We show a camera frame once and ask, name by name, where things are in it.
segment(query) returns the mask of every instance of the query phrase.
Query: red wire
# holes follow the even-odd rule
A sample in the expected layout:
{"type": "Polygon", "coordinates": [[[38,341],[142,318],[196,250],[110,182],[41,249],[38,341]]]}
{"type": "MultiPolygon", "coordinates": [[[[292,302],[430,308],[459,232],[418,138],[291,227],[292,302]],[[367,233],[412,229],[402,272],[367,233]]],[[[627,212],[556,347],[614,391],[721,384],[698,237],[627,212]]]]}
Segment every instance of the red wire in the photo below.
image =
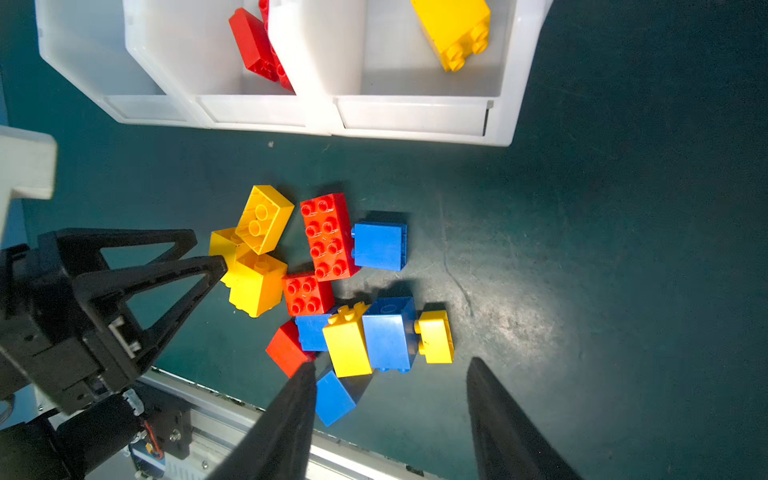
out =
{"type": "Polygon", "coordinates": [[[149,426],[149,422],[144,420],[144,428],[147,430],[147,433],[149,434],[149,439],[152,441],[152,446],[154,447],[154,451],[157,452],[157,455],[152,455],[158,460],[163,459],[163,451],[160,449],[160,446],[157,444],[157,439],[154,437],[154,432],[152,432],[152,427],[149,426]]]}

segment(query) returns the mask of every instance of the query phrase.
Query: white storage bin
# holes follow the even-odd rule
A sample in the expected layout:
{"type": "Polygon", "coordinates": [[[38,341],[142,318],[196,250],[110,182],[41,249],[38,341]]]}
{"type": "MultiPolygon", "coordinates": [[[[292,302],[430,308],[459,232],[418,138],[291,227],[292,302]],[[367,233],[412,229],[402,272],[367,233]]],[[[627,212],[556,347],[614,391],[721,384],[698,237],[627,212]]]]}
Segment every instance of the white storage bin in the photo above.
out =
{"type": "Polygon", "coordinates": [[[122,0],[35,0],[40,56],[115,120],[188,125],[128,54],[122,0]]]}
{"type": "Polygon", "coordinates": [[[200,126],[328,134],[307,127],[302,101],[248,71],[229,18],[257,0],[124,0],[125,44],[200,126]]]}
{"type": "Polygon", "coordinates": [[[271,0],[270,40],[331,134],[509,145],[551,0],[487,0],[489,46],[443,71],[409,0],[271,0]]]}

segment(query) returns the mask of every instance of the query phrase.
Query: yellow building block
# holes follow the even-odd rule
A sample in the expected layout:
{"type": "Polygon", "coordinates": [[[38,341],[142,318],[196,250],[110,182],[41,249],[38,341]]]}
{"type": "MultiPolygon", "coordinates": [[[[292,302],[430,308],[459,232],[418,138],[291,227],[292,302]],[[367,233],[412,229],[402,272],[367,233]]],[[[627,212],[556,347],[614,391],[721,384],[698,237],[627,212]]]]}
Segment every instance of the yellow building block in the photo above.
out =
{"type": "Polygon", "coordinates": [[[232,269],[235,259],[243,256],[250,248],[238,237],[234,228],[226,230],[217,230],[210,234],[210,247],[208,255],[221,255],[227,262],[227,272],[221,277],[221,281],[226,286],[232,286],[232,269]]]}
{"type": "Polygon", "coordinates": [[[448,312],[423,312],[413,327],[422,336],[419,353],[427,363],[453,363],[453,339],[448,312]]]}
{"type": "Polygon", "coordinates": [[[230,270],[230,303],[253,318],[280,304],[282,278],[288,266],[269,255],[248,250],[235,260],[230,270]]]}
{"type": "Polygon", "coordinates": [[[323,327],[333,369],[339,378],[373,373],[368,361],[366,334],[362,330],[362,315],[370,305],[356,303],[353,308],[339,307],[339,312],[323,327]]]}
{"type": "Polygon", "coordinates": [[[483,0],[411,0],[424,35],[445,71],[458,71],[469,54],[488,47],[491,9],[483,0]]]}
{"type": "Polygon", "coordinates": [[[279,191],[269,185],[256,185],[250,191],[235,233],[259,255],[271,252],[292,212],[293,204],[279,191]]]}

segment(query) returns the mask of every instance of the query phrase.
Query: blue building block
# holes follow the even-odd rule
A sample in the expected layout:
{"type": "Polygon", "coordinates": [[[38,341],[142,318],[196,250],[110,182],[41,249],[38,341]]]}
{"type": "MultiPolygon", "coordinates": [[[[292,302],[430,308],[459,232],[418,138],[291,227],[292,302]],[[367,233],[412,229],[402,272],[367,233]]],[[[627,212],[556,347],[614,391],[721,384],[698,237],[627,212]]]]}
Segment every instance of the blue building block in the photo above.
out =
{"type": "Polygon", "coordinates": [[[406,373],[419,351],[413,329],[416,307],[412,296],[380,298],[362,315],[371,368],[406,373]]]}
{"type": "Polygon", "coordinates": [[[399,272],[406,265],[408,226],[403,223],[360,222],[352,229],[357,266],[399,272]]]}
{"type": "Polygon", "coordinates": [[[317,404],[315,412],[327,427],[357,407],[357,403],[371,383],[373,375],[336,377],[329,366],[317,381],[317,404]]]}
{"type": "Polygon", "coordinates": [[[299,342],[305,352],[327,352],[328,344],[323,335],[323,327],[328,325],[328,319],[336,315],[338,306],[334,306],[327,313],[320,315],[304,315],[296,317],[296,326],[299,327],[299,342]]]}

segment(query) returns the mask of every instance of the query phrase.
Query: white plastic part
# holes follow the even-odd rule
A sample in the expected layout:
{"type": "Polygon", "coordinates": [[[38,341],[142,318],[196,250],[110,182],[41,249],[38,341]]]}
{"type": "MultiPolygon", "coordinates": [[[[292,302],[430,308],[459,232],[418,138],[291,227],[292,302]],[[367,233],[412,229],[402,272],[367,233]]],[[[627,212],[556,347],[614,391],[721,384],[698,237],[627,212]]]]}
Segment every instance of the white plastic part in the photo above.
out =
{"type": "Polygon", "coordinates": [[[551,0],[487,0],[490,45],[442,70],[410,0],[271,0],[270,40],[331,134],[509,145],[551,0]]]}
{"type": "Polygon", "coordinates": [[[57,151],[51,135],[0,125],[0,237],[12,198],[53,197],[57,151]]]}
{"type": "Polygon", "coordinates": [[[125,49],[122,0],[35,0],[40,56],[115,120],[188,125],[125,49]]]}
{"type": "Polygon", "coordinates": [[[488,48],[446,73],[410,0],[270,0],[296,94],[243,66],[229,17],[257,0],[36,5],[43,58],[124,123],[506,146],[552,0],[486,1],[488,48]]]}
{"type": "Polygon", "coordinates": [[[187,116],[208,128],[328,134],[307,127],[301,100],[248,71],[229,18],[261,17],[257,0],[124,0],[128,51],[187,116]]]}

